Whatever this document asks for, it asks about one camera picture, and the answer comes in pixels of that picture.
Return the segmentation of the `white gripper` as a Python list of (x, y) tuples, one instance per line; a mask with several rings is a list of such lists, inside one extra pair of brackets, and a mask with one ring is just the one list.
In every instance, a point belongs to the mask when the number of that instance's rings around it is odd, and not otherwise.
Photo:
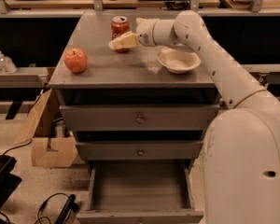
[(158, 19), (136, 18), (136, 33), (126, 32), (111, 40), (108, 46), (112, 50), (130, 49), (139, 45), (154, 47), (157, 45), (154, 37), (154, 28)]

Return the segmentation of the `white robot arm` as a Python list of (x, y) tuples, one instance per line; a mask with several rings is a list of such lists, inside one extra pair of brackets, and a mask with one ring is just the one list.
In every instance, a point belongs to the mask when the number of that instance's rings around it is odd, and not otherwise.
[(203, 141), (206, 224), (280, 224), (280, 102), (209, 34), (191, 10), (140, 19), (111, 49), (137, 45), (196, 52), (227, 109)]

